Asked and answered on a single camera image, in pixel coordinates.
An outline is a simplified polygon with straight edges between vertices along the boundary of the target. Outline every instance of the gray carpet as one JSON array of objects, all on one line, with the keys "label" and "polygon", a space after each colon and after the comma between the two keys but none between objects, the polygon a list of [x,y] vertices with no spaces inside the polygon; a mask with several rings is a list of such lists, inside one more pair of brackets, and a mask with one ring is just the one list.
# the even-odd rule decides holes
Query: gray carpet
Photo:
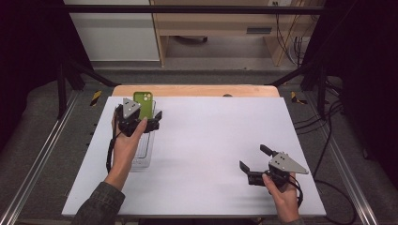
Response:
[{"label": "gray carpet", "polygon": [[[251,83],[263,84],[274,81],[283,74],[269,72],[263,74],[255,71],[102,71],[106,77],[114,82],[123,83]],[[74,178],[80,168],[91,133],[99,121],[105,100],[112,94],[113,89],[105,87],[90,79],[78,98],[77,105],[71,118],[65,126],[43,172],[40,175],[30,197],[28,198],[19,219],[50,219],[64,220],[61,211],[67,197],[65,194],[71,188]],[[96,106],[89,106],[94,92],[101,90],[102,94]],[[286,105],[293,122],[306,120],[314,115],[309,105],[292,103],[291,91],[296,91],[298,99],[305,100],[305,95],[299,91],[297,83],[292,81],[279,88],[285,98]],[[328,94],[327,101],[333,102],[336,97]],[[4,212],[17,189],[33,164],[40,147],[50,133],[57,115],[56,84],[51,82],[34,90],[28,99],[28,107],[23,114],[21,123],[14,136],[2,151],[0,157],[0,210]],[[338,142],[349,166],[356,175],[360,186],[375,212],[380,224],[398,224],[396,215],[398,208],[398,193],[375,161],[362,157],[361,146],[349,122],[343,114],[337,113],[332,117],[333,136]],[[313,171],[319,159],[325,140],[320,129],[298,135],[301,147]],[[319,169],[318,179],[328,181],[346,193],[344,184],[336,166],[330,156],[325,158]],[[342,195],[335,190],[318,185],[321,199],[328,216],[340,222],[347,222],[351,218],[351,208]],[[329,224],[324,218],[306,218],[307,224]],[[165,220],[148,220],[147,224],[167,224]],[[196,221],[197,224],[220,224],[218,220]],[[263,224],[278,224],[275,217],[270,217]],[[361,224],[357,218],[355,224]]]}]

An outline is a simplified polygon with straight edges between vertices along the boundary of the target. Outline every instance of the white cabinet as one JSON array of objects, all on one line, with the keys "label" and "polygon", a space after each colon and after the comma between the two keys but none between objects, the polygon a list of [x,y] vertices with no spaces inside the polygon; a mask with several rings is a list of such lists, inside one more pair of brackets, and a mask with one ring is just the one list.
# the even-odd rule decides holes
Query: white cabinet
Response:
[{"label": "white cabinet", "polygon": [[[148,0],[64,0],[66,5],[149,5]],[[70,13],[91,61],[159,61],[151,14]]]}]

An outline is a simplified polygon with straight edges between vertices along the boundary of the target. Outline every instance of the aluminum rail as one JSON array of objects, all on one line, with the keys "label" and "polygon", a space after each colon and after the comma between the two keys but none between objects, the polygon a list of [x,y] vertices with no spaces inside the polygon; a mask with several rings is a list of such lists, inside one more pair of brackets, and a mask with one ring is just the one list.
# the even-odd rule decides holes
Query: aluminum rail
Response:
[{"label": "aluminum rail", "polygon": [[325,15],[343,12],[328,7],[246,7],[246,6],[132,6],[132,5],[47,5],[40,9],[69,13],[205,13],[205,14],[280,14]]},{"label": "aluminum rail", "polygon": [[[314,93],[310,94],[305,92],[306,98],[309,100],[309,103],[314,111],[317,114],[317,109],[315,107],[315,97]],[[329,126],[325,124],[322,127],[322,134],[324,135],[325,140],[329,134]],[[351,201],[355,205],[357,209],[357,213],[360,216],[360,220],[365,225],[376,225],[378,224],[377,219],[375,218],[375,214],[369,205],[368,201],[365,198],[365,195],[360,188],[360,184],[358,183],[355,175],[352,173],[351,169],[348,166],[348,163],[345,161],[342,151],[340,151],[339,145],[336,140],[333,138],[333,135],[330,137],[329,147],[331,156],[333,158],[334,163],[336,164],[336,168],[339,171],[340,176],[344,182],[344,185],[348,191],[349,196],[351,197]]]},{"label": "aluminum rail", "polygon": [[29,173],[23,180],[17,194],[14,196],[14,199],[9,204],[7,210],[0,218],[1,225],[12,225],[18,218],[18,215],[21,213],[24,204],[26,203],[27,198],[32,192],[33,187],[38,181],[38,177],[41,174],[44,166],[46,165],[47,159],[52,153],[56,142],[65,127],[65,124],[68,122],[69,116],[73,111],[73,108],[76,104],[76,100],[80,95],[79,91],[72,91],[72,95],[69,98],[68,107],[64,115],[58,119],[53,127],[53,130],[49,134],[46,142],[41,147],[41,150],[30,168]]}]

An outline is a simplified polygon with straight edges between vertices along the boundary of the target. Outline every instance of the black curtain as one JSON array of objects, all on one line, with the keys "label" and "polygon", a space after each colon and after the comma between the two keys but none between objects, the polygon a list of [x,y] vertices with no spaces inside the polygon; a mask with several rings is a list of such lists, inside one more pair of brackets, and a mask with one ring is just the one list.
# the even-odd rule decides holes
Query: black curtain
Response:
[{"label": "black curtain", "polygon": [[19,123],[27,94],[55,81],[61,62],[73,59],[92,69],[69,14],[43,9],[47,4],[64,2],[4,0],[0,5],[0,149]]},{"label": "black curtain", "polygon": [[[339,2],[328,1],[334,5]],[[306,61],[315,56],[316,49],[336,22],[336,18],[319,20],[305,56]],[[363,147],[380,162],[396,187],[397,31],[396,1],[358,0],[329,43],[329,52],[323,62],[329,76],[343,80],[342,101]],[[318,72],[307,75],[316,77],[316,74]]]}]

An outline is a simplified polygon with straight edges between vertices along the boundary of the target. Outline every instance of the floor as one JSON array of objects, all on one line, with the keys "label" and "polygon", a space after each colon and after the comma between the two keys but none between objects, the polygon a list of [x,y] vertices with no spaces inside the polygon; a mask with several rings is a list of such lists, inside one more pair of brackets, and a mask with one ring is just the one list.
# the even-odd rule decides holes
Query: floor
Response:
[{"label": "floor", "polygon": [[[287,58],[282,67],[272,65],[269,54],[260,37],[209,37],[208,42],[200,39],[171,39],[164,67],[147,63],[134,63],[128,67],[117,68],[115,65],[97,67],[98,73],[119,83],[271,83],[287,74],[297,66]],[[18,212],[19,224],[68,224],[69,218],[62,217],[65,200],[74,177],[84,158],[95,125],[100,118],[107,96],[112,88],[84,76],[86,87],[79,93],[76,106],[70,119],[63,128],[52,153],[35,181],[29,197],[23,202]],[[295,127],[308,124],[304,122],[316,112],[311,102],[314,92],[302,92],[299,88],[301,78],[280,86],[279,92],[285,99]],[[339,79],[330,78],[335,85],[341,85]],[[94,92],[102,94],[96,106],[89,106]],[[307,104],[292,101],[291,94]],[[332,90],[327,92],[327,101],[338,100]],[[13,137],[0,157],[0,210],[5,212],[35,162],[41,147],[51,132],[57,115],[56,83],[51,82],[30,93],[28,107]],[[398,224],[396,209],[398,193],[383,174],[376,161],[363,158],[361,144],[355,135],[349,120],[342,112],[332,116],[333,140],[337,143],[352,173],[356,177],[367,202],[379,224]],[[298,128],[298,138],[307,158],[310,170],[316,166],[321,149],[325,145],[325,135],[321,124]],[[341,171],[336,166],[330,147],[322,161],[318,179],[328,181],[348,194]],[[352,209],[348,201],[334,189],[319,184],[319,194],[325,205],[328,217],[340,222],[352,218]],[[305,218],[307,224],[330,224],[322,218]],[[200,224],[237,224],[238,221],[195,221]],[[354,224],[362,224],[360,217]],[[144,224],[191,224],[191,220],[147,220]],[[268,217],[263,224],[278,224],[277,218]]]}]

